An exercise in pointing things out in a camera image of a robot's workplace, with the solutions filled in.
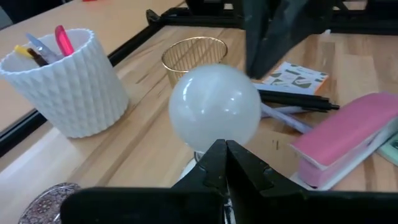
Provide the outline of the black pen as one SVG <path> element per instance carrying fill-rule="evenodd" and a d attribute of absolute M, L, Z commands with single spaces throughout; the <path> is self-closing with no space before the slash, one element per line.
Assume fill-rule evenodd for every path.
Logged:
<path fill-rule="evenodd" d="M 318 101 L 329 101 L 329 98 L 325 98 L 322 96 L 317 95 L 304 95 L 298 93 L 286 93 L 280 91 L 268 91 L 268 90 L 258 90 L 260 95 L 269 95 L 269 96 L 279 96 L 279 97 L 286 97 L 286 98 L 302 98 L 302 99 L 311 99 L 311 100 L 318 100 Z"/>
<path fill-rule="evenodd" d="M 278 103 L 282 105 L 299 106 L 302 108 L 310 108 L 317 110 L 338 110 L 339 105 L 331 104 L 328 101 L 322 100 L 309 100 L 300 98 L 281 98 L 273 96 L 262 96 L 261 100 L 263 102 Z"/>

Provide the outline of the patterned sticky note pad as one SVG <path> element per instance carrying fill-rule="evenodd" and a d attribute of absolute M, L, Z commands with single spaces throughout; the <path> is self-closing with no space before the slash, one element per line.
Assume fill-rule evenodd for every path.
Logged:
<path fill-rule="evenodd" d="M 264 79 L 263 83 L 297 88 L 304 93 L 315 95 L 320 87 L 328 80 L 328 77 L 327 73 L 283 62 Z"/>

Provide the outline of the black aluminium frame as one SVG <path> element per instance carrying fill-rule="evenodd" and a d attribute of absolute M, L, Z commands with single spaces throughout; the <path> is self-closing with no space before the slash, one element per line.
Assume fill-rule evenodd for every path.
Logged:
<path fill-rule="evenodd" d="M 328 29 L 343 34 L 398 35 L 398 0 L 368 0 L 364 9 L 348 9 L 347 0 L 333 0 Z M 148 26 L 108 56 L 117 65 L 164 26 L 244 29 L 243 0 L 185 0 L 187 7 L 162 15 L 148 9 Z"/>

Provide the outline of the yellow capped dark marker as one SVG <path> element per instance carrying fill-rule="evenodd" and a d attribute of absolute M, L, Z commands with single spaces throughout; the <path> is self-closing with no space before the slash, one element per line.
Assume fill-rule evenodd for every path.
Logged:
<path fill-rule="evenodd" d="M 43 66 L 46 66 L 49 64 L 40 54 L 38 54 L 32 48 L 27 48 L 27 47 L 23 47 L 20 45 L 16 45 L 14 47 L 14 50 L 17 53 L 19 53 L 29 59 L 32 59 L 40 67 L 43 67 Z"/>

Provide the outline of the pink highlighter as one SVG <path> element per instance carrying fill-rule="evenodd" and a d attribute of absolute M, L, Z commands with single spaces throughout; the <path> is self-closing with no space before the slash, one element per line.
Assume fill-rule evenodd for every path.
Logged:
<path fill-rule="evenodd" d="M 67 32 L 62 25 L 59 25 L 55 28 L 55 40 L 63 56 L 69 56 L 74 53 L 72 43 L 70 42 Z"/>

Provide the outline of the blue grey pen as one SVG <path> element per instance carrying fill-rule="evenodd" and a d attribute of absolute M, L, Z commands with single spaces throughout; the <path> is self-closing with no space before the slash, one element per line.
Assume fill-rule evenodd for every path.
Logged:
<path fill-rule="evenodd" d="M 60 59 L 56 53 L 50 50 L 43 42 L 34 37 L 32 34 L 26 34 L 25 36 L 32 42 L 32 44 L 36 47 L 41 56 L 48 63 L 54 63 Z"/>

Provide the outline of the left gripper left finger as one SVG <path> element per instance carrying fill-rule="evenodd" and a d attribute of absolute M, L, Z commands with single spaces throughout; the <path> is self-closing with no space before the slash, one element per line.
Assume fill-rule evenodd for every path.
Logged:
<path fill-rule="evenodd" d="M 227 143 L 216 140 L 170 188 L 90 187 L 68 196 L 62 224 L 224 224 Z"/>

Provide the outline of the white round lightbulb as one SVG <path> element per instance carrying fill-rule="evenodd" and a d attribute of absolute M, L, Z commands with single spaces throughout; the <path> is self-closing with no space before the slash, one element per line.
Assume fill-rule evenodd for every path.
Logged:
<path fill-rule="evenodd" d="M 249 142 L 261 119 L 261 99 L 252 81 L 237 68 L 202 65 L 174 86 L 169 118 L 188 146 L 205 153 L 217 139 Z"/>

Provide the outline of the pink stapler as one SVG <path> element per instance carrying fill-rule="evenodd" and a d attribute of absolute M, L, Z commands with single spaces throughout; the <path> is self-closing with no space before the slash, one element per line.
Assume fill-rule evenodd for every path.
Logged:
<path fill-rule="evenodd" d="M 293 181 L 329 190 L 398 133 L 398 95 L 370 93 L 341 107 L 292 143 L 300 156 Z"/>

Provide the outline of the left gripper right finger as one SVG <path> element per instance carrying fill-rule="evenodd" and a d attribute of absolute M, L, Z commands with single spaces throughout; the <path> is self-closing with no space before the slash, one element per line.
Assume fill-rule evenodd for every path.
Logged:
<path fill-rule="evenodd" d="M 237 224 L 398 224 L 398 193 L 314 191 L 228 140 L 227 180 Z"/>

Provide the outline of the white pen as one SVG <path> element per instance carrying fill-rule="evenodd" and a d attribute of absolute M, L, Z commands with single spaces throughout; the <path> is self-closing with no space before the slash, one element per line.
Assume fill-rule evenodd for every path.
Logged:
<path fill-rule="evenodd" d="M 283 107 L 278 107 L 278 108 L 272 108 L 275 111 L 278 111 L 283 114 L 295 114 L 295 113 L 305 113 L 308 112 L 308 110 L 305 110 L 301 107 L 298 106 L 283 106 Z M 267 113 L 269 109 L 265 108 L 264 106 L 261 107 L 262 114 L 261 118 L 268 118 L 269 114 Z"/>

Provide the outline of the mint green stapler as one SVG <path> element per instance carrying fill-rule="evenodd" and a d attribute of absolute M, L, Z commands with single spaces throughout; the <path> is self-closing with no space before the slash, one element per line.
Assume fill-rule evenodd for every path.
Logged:
<path fill-rule="evenodd" d="M 378 150 L 377 153 L 387 161 L 398 167 L 398 132 L 391 136 Z"/>

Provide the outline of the purple mandala patterned tin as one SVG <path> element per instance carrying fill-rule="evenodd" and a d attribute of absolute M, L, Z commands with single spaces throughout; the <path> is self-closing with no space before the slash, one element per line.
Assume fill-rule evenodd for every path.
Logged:
<path fill-rule="evenodd" d="M 68 182 L 48 188 L 24 210 L 19 224 L 62 224 L 60 219 L 62 202 L 80 189 L 78 184 Z"/>

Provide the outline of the lilac pen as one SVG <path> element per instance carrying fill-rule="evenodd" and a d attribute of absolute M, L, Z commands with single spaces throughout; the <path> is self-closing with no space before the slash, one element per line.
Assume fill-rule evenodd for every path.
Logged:
<path fill-rule="evenodd" d="M 296 129 L 300 133 L 307 133 L 312 130 L 312 127 L 289 116 L 286 114 L 281 113 L 280 111 L 277 111 L 274 108 L 271 108 L 270 106 L 265 105 L 264 103 L 261 104 L 261 110 L 265 114 L 269 115 L 272 118 L 278 119 L 279 121 L 285 123 L 286 125 L 290 126 L 291 128 Z"/>

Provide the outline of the white textured pen cup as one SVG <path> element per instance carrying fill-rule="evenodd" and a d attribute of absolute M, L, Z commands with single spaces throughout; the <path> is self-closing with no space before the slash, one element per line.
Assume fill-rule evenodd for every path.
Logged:
<path fill-rule="evenodd" d="M 69 138 L 83 138 L 112 126 L 129 97 L 96 34 L 69 29 L 74 53 L 40 67 L 11 52 L 0 61 L 0 76 Z"/>

